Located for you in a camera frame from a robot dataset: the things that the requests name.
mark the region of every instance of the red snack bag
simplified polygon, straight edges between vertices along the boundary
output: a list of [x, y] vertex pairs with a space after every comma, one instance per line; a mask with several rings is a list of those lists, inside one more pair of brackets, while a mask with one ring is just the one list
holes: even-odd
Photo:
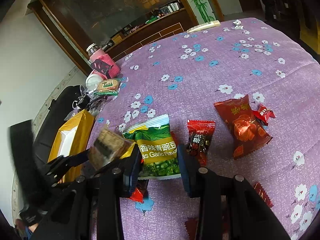
[[189, 143], [187, 150], [201, 166], [207, 164], [207, 152], [216, 127], [215, 121], [188, 120]]
[[249, 105], [249, 96], [213, 104], [234, 139], [233, 158], [237, 159], [266, 145], [272, 137], [266, 133]]
[[268, 126], [268, 119], [270, 117], [276, 118], [275, 114], [271, 109], [266, 108], [262, 104], [259, 104], [258, 111], [252, 111], [253, 114], [258, 118], [259, 120], [262, 121], [263, 125]]
[[258, 195], [262, 198], [262, 200], [267, 204], [268, 207], [272, 208], [273, 203], [271, 202], [268, 194], [265, 192], [264, 188], [261, 186], [260, 182], [256, 182], [253, 188], [256, 190]]

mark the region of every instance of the green package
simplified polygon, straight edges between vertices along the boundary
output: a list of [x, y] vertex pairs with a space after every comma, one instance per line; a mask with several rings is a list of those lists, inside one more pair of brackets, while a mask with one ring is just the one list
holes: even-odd
[[143, 179], [179, 178], [177, 147], [170, 134], [167, 114], [136, 124], [122, 133], [137, 142], [144, 160], [139, 176]]

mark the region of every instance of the purple bedspread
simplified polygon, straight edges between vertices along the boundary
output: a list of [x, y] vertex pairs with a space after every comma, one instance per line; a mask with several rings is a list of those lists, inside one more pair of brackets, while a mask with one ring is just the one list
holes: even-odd
[[[171, 130], [187, 143], [187, 119], [215, 120], [208, 167], [219, 175], [243, 174], [259, 181], [289, 236], [298, 239], [320, 208], [320, 67], [283, 33], [255, 18], [232, 21], [192, 34], [181, 33], [143, 46], [117, 62], [121, 90], [100, 112], [89, 140], [102, 126], [117, 132], [148, 118], [169, 114]], [[272, 109], [266, 131], [271, 142], [233, 160], [233, 139], [213, 103], [249, 95]], [[150, 181], [151, 212], [121, 200], [125, 239], [188, 239], [184, 222], [198, 215], [181, 179]]]

